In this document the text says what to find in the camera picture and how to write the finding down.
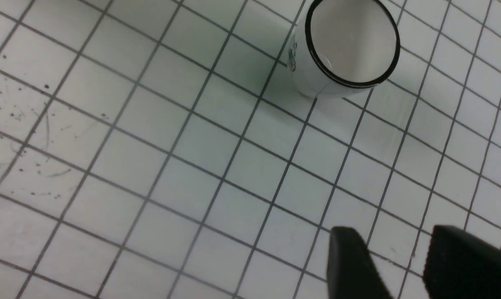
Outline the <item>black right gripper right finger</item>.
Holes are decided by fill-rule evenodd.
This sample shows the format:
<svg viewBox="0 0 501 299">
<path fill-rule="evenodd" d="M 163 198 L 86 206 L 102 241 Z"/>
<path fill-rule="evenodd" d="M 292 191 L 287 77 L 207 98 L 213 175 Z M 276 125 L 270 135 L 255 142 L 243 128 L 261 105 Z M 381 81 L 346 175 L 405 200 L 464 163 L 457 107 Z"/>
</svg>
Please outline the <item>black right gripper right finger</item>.
<svg viewBox="0 0 501 299">
<path fill-rule="evenodd" d="M 501 250 L 452 225 L 435 225 L 423 271 L 431 299 L 501 299 Z"/>
</svg>

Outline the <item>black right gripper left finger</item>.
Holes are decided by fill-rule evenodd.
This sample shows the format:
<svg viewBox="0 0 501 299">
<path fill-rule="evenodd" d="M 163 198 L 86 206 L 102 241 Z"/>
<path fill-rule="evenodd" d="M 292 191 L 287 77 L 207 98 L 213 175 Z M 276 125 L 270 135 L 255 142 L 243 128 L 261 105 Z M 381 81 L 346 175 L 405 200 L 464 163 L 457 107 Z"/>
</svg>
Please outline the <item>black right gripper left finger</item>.
<svg viewBox="0 0 501 299">
<path fill-rule="evenodd" d="M 327 260 L 330 299 L 391 299 L 364 239 L 354 228 L 333 227 Z"/>
</svg>

